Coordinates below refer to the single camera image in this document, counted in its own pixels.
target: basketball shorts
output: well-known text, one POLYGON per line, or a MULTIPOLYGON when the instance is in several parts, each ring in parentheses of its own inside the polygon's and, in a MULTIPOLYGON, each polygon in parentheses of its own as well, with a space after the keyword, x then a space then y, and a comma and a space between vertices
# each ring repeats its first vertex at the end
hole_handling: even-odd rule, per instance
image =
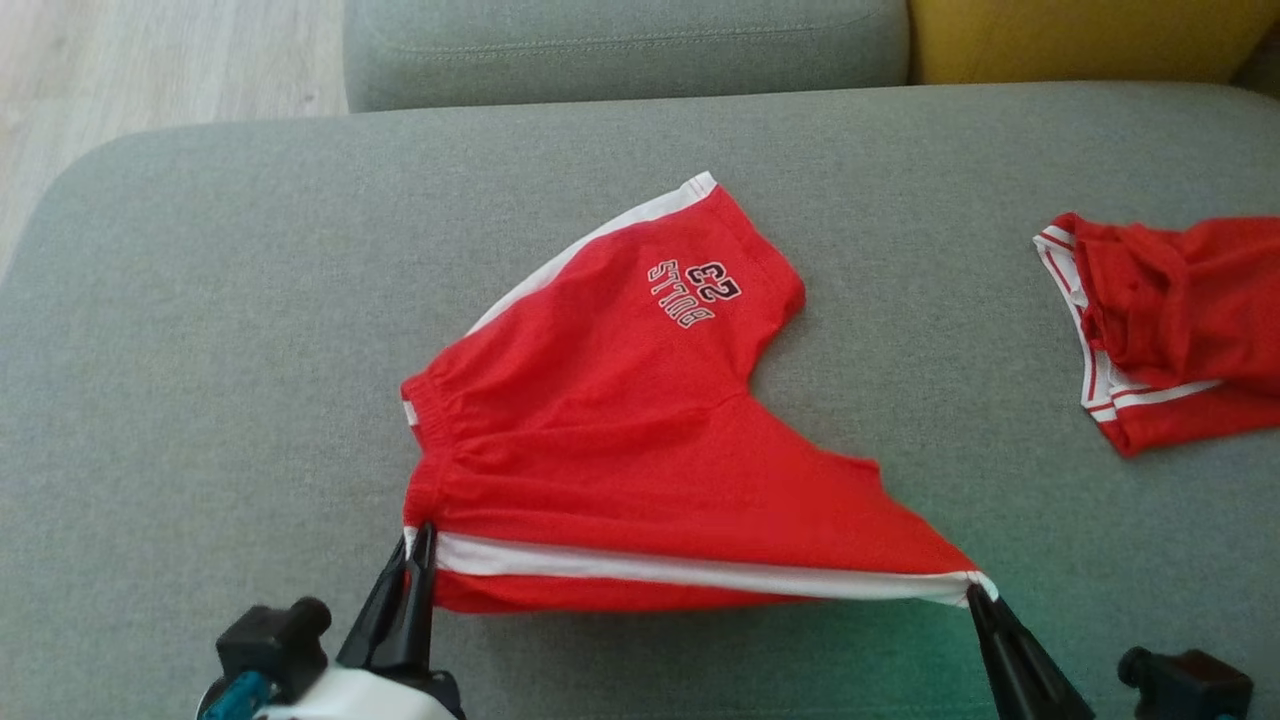
POLYGON ((678 610, 995 587, 881 487, 748 391, 805 301, 709 174, 573 243, 421 374, 410 538, 474 612, 678 610))

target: yellow cushion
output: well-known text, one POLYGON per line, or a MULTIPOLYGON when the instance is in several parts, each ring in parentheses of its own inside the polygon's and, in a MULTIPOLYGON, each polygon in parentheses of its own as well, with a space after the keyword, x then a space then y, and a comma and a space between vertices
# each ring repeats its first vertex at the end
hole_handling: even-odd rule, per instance
POLYGON ((913 78, 1226 82, 1280 0, 910 0, 913 78))

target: wooden floor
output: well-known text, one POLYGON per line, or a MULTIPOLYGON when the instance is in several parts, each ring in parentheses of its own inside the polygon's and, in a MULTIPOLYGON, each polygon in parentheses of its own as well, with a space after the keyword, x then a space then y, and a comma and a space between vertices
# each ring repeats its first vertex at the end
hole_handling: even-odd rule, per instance
POLYGON ((49 183, 111 138, 346 111, 342 0, 0 0, 0 277, 49 183))

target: white trim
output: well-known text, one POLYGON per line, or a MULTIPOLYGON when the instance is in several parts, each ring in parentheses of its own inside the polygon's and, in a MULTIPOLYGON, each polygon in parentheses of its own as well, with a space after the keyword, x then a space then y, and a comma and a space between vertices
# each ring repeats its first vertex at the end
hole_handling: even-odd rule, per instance
POLYGON ((1057 225, 1050 225, 1044 228, 1044 234, 1052 237, 1053 240, 1062 241, 1073 247, 1075 246, 1075 236, 1057 225))
MULTIPOLYGON (((411 537, 410 528, 404 533, 406 538, 411 537)), ((435 562, 439 569, 472 577, 639 580, 835 600, 915 597, 961 607, 968 606, 965 589, 980 583, 992 598, 997 597, 995 583, 975 570, 908 575, 788 568, 495 541, 456 533, 440 533, 436 542, 435 562)))
POLYGON ((1169 402, 1170 400, 1187 397, 1188 395, 1196 395, 1197 392, 1206 391, 1211 387, 1217 387, 1220 384, 1222 384, 1222 380, 1201 380, 1165 389, 1153 389, 1148 392, 1134 392, 1132 395, 1121 395, 1120 397, 1112 400, 1112 402, 1115 402, 1116 407, 1132 407, 1134 405, 1156 405, 1158 402, 1169 402))
POLYGON ((568 265, 568 261, 572 260, 573 256, 577 255, 584 247, 586 247, 586 245, 590 243, 593 240, 596 240, 612 232, 617 232, 627 225, 634 225, 636 223, 643 223, 646 220, 657 220, 658 218, 662 218, 664 215, 678 213, 680 210, 684 210, 685 208, 689 208, 694 202, 698 202, 699 200, 707 197, 708 195, 712 193, 713 190, 716 190, 716 179, 712 177, 712 174, 699 173, 698 176, 686 181, 685 184, 680 186, 678 188, 666 195, 654 197, 648 202, 636 205, 635 208, 627 210, 626 213, 622 213, 617 218, 613 218, 612 220, 595 228, 594 231, 591 231, 585 237, 580 238, 573 245, 566 247, 559 255, 548 260, 545 265, 534 270, 532 274, 530 274, 520 284, 513 287, 511 292, 502 296, 502 300, 495 302, 493 307, 485 311, 485 314, 481 315, 479 320, 476 320, 476 324, 472 325, 470 331, 467 331, 467 334, 471 334, 479 331, 480 328, 488 325, 489 323, 492 323, 494 318, 502 315, 521 297, 538 292, 539 290, 549 286, 552 281, 554 281, 556 277, 559 275, 561 270, 564 269, 564 265, 568 265))
POLYGON ((1032 242, 1041 256, 1041 263, 1044 264, 1044 269, 1053 278, 1053 284, 1057 286, 1062 300, 1066 301, 1070 310, 1071 323, 1075 325, 1075 336, 1080 341, 1080 348, 1084 354, 1084 382, 1080 388, 1080 405, 1088 410, 1094 420, 1098 423, 1110 423, 1116 420, 1117 409, 1169 402, 1222 384, 1222 380, 1199 380, 1165 389, 1152 389, 1151 386, 1126 375, 1120 368, 1115 366, 1106 351, 1093 350, 1089 347, 1089 341, 1084 337, 1080 313, 1089 306, 1089 299, 1084 293, 1080 272, 1075 265, 1075 236, 1057 225, 1050 225, 1039 236, 1032 238, 1032 242), (1062 247, 1041 236, 1065 242, 1070 247, 1062 247))

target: white stripe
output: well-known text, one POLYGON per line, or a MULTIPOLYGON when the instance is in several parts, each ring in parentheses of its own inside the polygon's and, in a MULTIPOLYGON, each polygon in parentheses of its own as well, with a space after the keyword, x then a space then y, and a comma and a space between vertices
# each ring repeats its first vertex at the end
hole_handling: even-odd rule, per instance
POLYGON ((1089 391, 1093 391, 1094 398, 1106 397, 1106 393, 1100 392, 1097 378, 1102 377, 1102 373, 1094 373, 1096 366, 1094 351, 1089 347, 1089 341, 1084 338, 1084 328, 1080 327, 1079 313, 1075 311, 1075 301, 1071 299, 1071 288, 1062 284, 1062 278, 1053 272, 1055 260, 1057 268, 1066 275, 1068 282, 1070 282, 1070 273, 1075 272, 1075 261, 1071 259, 1071 254, 1066 251, 1055 251, 1057 247, 1051 242, 1044 242, 1038 237, 1034 240, 1036 250, 1039 252, 1041 263, 1044 264, 1044 269, 1048 270, 1048 275, 1053 278, 1053 284, 1057 287, 1059 292, 1062 293, 1062 300, 1066 301, 1068 313, 1071 315, 1071 323, 1075 325, 1075 337, 1080 341, 1080 350, 1084 355, 1084 380, 1080 388, 1080 405, 1084 407, 1089 406, 1089 391), (1093 387, 1089 387, 1089 375, 1096 378, 1093 387))
POLYGON ((1108 405, 1102 410, 1089 410, 1089 415, 1097 423, 1110 423, 1116 419, 1116 409, 1114 405, 1108 405))
POLYGON ((1062 241, 1062 242, 1065 242, 1068 245, 1075 245, 1075 236, 1071 234, 1071 233, 1069 233, 1069 232, 1066 232, 1066 231, 1064 231, 1062 228, 1060 228, 1057 225, 1050 225, 1050 227, 1044 228, 1043 232, 1044 232, 1044 234, 1047 234, 1048 237, 1052 237, 1053 240, 1060 240, 1060 241, 1062 241))
POLYGON ((538 292, 539 290, 547 287, 559 275, 564 265, 573 259, 588 243, 593 240, 617 232, 627 225, 634 225, 636 223, 643 223, 646 220, 657 220, 663 215, 669 215, 672 213, 678 213, 685 208, 689 208, 694 202, 707 197, 716 190, 716 179, 712 178, 710 173, 699 173, 696 177, 690 178, 685 184, 678 188, 654 197, 653 200, 636 205, 635 208, 622 213, 617 218, 613 218, 608 223, 595 228, 590 234, 580 238, 573 245, 566 247, 559 255, 552 258, 545 265, 534 270, 531 275, 525 278, 520 284, 511 290, 507 295, 502 296, 502 300, 494 304, 484 315, 476 320, 476 324, 467 331, 471 334, 480 328, 488 325, 494 318, 502 315, 508 307, 516 304, 517 300, 538 292))
MULTIPOLYGON (((406 538, 408 537, 411 537, 410 529, 406 529, 406 538)), ((974 583, 987 588, 992 598, 996 598, 998 592, 989 578, 974 570, 905 575, 659 557, 495 541, 454 533, 440 533, 436 541, 438 568, 474 577, 535 575, 639 580, 837 600, 915 597, 961 607, 968 605, 964 597, 965 589, 974 583)))
POLYGON ((1196 395, 1197 392, 1203 392, 1211 387, 1217 387, 1222 384, 1222 380, 1201 380, 1196 383, 1187 383, 1175 386, 1171 388, 1157 389, 1152 392, 1135 392, 1133 395, 1121 395, 1115 398, 1116 407, 1130 407, 1133 405, 1156 405, 1160 402, 1169 402, 1170 400, 1178 400, 1180 397, 1187 397, 1188 395, 1196 395))

